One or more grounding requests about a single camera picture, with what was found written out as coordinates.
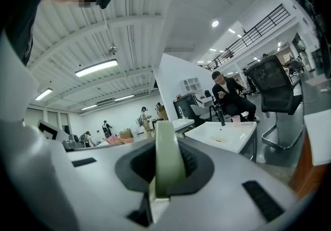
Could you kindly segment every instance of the pink cloth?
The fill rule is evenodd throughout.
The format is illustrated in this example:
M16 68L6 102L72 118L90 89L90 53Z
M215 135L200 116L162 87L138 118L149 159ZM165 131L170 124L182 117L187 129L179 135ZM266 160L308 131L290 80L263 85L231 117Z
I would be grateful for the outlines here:
M117 143L117 142L122 142L122 143L131 143L133 142L133 138L128 138L128 139L122 139L122 138L119 138L115 135L111 135L110 137L108 137L106 139L106 142L109 143L110 145L112 143Z

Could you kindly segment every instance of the black pants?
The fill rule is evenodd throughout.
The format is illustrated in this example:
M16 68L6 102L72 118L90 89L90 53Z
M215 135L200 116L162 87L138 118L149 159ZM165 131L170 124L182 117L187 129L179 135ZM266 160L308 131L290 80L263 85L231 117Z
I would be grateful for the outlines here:
M247 120L253 121L257 107L249 100L243 97L237 97L231 100L230 103L224 106L226 113L230 116L240 115L240 120L243 121L241 113L248 111Z

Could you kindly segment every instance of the round ceiling light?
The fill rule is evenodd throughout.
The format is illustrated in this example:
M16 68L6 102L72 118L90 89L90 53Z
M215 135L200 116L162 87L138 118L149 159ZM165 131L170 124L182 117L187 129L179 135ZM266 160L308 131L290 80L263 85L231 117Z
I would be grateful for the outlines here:
M213 23L212 23L212 27L217 27L218 26L218 21L215 20Z

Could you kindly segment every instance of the man in black suit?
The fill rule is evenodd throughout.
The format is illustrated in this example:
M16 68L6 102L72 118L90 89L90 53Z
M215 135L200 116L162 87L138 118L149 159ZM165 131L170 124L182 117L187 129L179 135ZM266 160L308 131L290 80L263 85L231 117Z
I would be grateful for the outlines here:
M259 118L255 116L256 106L237 94L236 89L244 90L240 84L233 78L225 79L219 71L213 72L212 78L215 82L213 94L218 103L223 104L224 110L228 115L240 115L241 121L245 121L241 113L248 111L248 121L259 121Z

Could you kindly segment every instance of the black jacket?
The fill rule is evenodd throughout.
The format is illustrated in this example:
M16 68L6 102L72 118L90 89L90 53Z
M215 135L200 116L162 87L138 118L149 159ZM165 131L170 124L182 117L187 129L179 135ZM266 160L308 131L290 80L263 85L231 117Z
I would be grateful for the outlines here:
M225 81L227 83L229 93L227 93L224 90L224 88L218 84L215 84L213 87L213 94L216 98L216 101L220 104L223 104L223 103L229 104L229 103L231 103L231 101L238 98L239 95L237 94L236 89L238 89L240 91L244 90L244 88L240 84L238 84L233 78L226 78ZM220 92L220 91L223 91L226 93L223 99L220 99L218 97L218 92Z

